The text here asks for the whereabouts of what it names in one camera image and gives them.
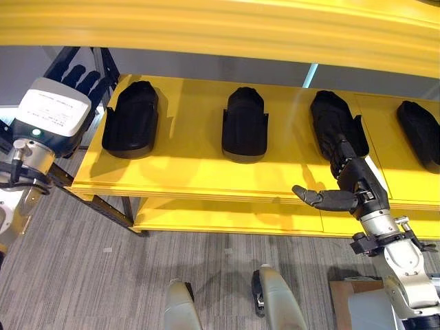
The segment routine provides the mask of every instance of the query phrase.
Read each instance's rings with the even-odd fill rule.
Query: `white label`
[[[89,105],[67,96],[29,89],[19,105],[17,119],[63,136],[73,136]]]

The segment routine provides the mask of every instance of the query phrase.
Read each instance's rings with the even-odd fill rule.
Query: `yellow shelf board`
[[[366,94],[356,94],[355,99],[393,201],[425,201],[438,209],[440,175],[429,173],[421,165],[397,119],[397,108],[405,99]],[[416,102],[440,122],[438,102]]]
[[[291,192],[294,184],[314,190],[338,188],[314,136],[309,106],[317,89],[128,75],[121,77],[109,105],[114,108],[119,93],[137,80],[149,80],[159,95],[159,126],[153,152],[142,159],[120,159],[110,155],[101,147],[103,120],[75,177],[72,192],[78,195],[299,204],[300,200]],[[255,164],[234,163],[221,152],[223,108],[228,96],[244,85],[257,89],[265,100],[265,111],[269,113],[267,153]],[[369,127],[374,130],[378,124],[369,116],[369,111],[374,109],[363,109],[359,103],[360,98],[386,100],[385,104],[391,102],[386,110],[394,113],[402,100],[345,91],[337,93],[347,101],[354,116],[363,113],[368,118],[365,127],[370,156],[390,185],[391,206],[437,210],[440,191],[431,187],[423,192],[417,190],[415,195],[409,191],[402,176],[395,184],[388,179],[390,174],[393,175],[393,168],[386,168],[386,172],[382,170],[376,144],[368,134]],[[429,102],[429,105],[433,108],[436,103]],[[384,109],[380,102],[374,106],[375,109]],[[382,134],[384,141],[395,139],[391,135],[399,133],[396,129],[383,127],[377,132]],[[412,155],[411,151],[395,148],[383,157],[392,155],[401,159],[408,157],[406,153]],[[433,180],[431,174],[420,167],[404,174],[416,182],[427,177]]]
[[[420,238],[439,239],[435,212],[408,211]],[[306,205],[239,203],[167,198],[143,199],[135,230],[233,232],[314,237],[352,237],[362,226],[349,214],[324,212]]]
[[[148,198],[135,220],[139,230],[187,230],[253,234],[322,232],[318,210],[305,205]]]
[[[0,45],[216,54],[439,77],[427,1],[3,0]]]

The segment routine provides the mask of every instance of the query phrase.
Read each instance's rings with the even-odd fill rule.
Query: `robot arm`
[[[3,131],[1,150],[10,150],[0,161],[0,264],[9,245],[25,232],[40,196],[50,193],[47,173],[52,163],[77,149],[109,88],[109,79],[99,80],[96,71],[79,82],[86,71],[82,65],[65,74],[78,49],[62,50],[45,77],[26,92],[14,122]]]
[[[310,206],[350,212],[360,221],[365,232],[353,236],[351,247],[356,254],[373,258],[406,329],[440,329],[440,298],[425,273],[421,253],[436,252],[435,245],[417,239],[408,217],[391,217],[385,189],[343,135],[335,141],[332,155],[331,172],[341,190],[316,192],[294,186],[293,192]]]

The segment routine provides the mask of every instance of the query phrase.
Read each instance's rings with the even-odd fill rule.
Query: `gray wall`
[[[60,47],[0,47],[0,106],[17,105]],[[111,49],[121,73],[302,86],[309,64],[255,58]],[[94,67],[88,48],[76,62]],[[440,100],[438,79],[320,65],[311,87]]]

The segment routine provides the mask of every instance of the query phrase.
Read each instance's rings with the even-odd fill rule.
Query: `gray carpet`
[[[79,161],[62,164],[72,173]],[[7,330],[161,329],[166,286],[179,277],[192,283],[204,329],[266,329],[254,314],[250,279],[270,263],[293,289],[309,328],[331,330],[328,281],[376,275],[349,243],[188,232],[143,238],[54,189],[0,271],[0,320]],[[440,272],[439,254],[425,258],[429,272]]]

